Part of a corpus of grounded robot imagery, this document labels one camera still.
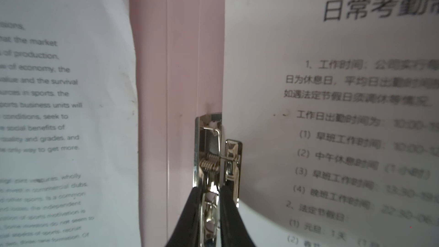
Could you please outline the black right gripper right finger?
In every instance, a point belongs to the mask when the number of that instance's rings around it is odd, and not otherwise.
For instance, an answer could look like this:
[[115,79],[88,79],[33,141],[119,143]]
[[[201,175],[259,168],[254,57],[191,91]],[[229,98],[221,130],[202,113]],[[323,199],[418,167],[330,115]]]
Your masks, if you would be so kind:
[[233,193],[225,185],[219,190],[219,208],[221,246],[256,247],[233,201]]

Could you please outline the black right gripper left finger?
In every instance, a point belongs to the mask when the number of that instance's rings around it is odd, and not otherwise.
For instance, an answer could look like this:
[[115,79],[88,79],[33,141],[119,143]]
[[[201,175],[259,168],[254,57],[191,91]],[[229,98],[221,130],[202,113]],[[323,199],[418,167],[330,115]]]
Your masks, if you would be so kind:
[[166,247],[198,247],[202,189],[193,187]]

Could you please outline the printed white paper sheet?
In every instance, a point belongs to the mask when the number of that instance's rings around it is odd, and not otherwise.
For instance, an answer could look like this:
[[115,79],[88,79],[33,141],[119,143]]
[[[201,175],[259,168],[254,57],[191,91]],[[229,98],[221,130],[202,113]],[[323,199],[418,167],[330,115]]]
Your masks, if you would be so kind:
[[439,0],[225,0],[258,247],[439,244]]

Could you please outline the pink file folder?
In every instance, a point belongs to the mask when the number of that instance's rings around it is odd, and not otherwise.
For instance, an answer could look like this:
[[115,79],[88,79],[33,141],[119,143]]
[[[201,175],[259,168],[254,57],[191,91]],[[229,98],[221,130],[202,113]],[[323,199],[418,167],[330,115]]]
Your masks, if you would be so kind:
[[193,183],[194,126],[222,110],[225,0],[130,0],[139,105],[139,219],[163,247]]

